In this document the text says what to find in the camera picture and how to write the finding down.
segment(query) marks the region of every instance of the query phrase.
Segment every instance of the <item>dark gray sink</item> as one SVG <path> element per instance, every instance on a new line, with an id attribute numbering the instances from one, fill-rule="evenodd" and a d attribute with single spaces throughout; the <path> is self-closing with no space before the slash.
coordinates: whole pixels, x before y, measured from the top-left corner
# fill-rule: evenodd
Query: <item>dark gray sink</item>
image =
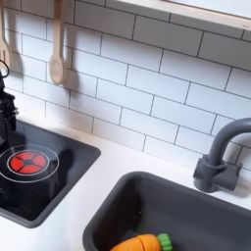
<path id="1" fill-rule="evenodd" d="M 251 212 L 147 173 L 122 177 L 83 234 L 109 251 L 142 233 L 167 233 L 174 251 L 250 251 Z"/>

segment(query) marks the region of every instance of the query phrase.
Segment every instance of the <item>black stovetop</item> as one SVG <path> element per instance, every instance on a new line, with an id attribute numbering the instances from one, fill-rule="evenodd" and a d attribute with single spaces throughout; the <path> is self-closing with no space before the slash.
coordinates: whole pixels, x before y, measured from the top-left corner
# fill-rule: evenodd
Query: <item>black stovetop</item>
<path id="1" fill-rule="evenodd" d="M 93 146 L 18 122 L 0 147 L 0 216 L 39 226 L 99 156 Z"/>

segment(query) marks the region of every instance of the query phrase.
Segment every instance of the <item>tile backsplash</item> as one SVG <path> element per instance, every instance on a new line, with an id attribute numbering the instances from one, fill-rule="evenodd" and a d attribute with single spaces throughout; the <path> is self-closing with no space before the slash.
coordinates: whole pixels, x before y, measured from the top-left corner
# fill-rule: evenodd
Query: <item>tile backsplash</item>
<path id="1" fill-rule="evenodd" d="M 55 86 L 53 0 L 7 0 L 5 83 L 21 113 L 193 169 L 217 132 L 251 117 L 251 32 L 116 0 L 69 0 L 68 78 Z M 251 171 L 251 134 L 224 159 Z"/>

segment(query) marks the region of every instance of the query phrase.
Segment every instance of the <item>toy carrot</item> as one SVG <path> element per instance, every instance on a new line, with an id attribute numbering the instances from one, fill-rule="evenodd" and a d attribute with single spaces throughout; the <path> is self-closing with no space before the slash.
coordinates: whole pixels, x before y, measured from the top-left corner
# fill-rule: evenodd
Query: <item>toy carrot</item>
<path id="1" fill-rule="evenodd" d="M 111 251 L 171 251 L 173 246 L 167 234 L 138 235 L 115 246 Z"/>

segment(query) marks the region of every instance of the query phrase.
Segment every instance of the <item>wooden spoon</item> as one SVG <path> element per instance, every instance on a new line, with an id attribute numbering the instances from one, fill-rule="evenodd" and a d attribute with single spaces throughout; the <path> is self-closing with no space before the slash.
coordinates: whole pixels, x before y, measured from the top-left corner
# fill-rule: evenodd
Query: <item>wooden spoon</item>
<path id="1" fill-rule="evenodd" d="M 0 0 L 0 60 L 10 68 L 12 51 L 5 39 L 4 33 L 4 0 Z M 0 64 L 0 69 L 6 69 L 4 64 Z"/>
<path id="2" fill-rule="evenodd" d="M 63 56 L 66 5 L 67 0 L 54 0 L 54 45 L 50 60 L 50 76 L 55 84 L 63 83 L 67 75 L 66 62 Z"/>

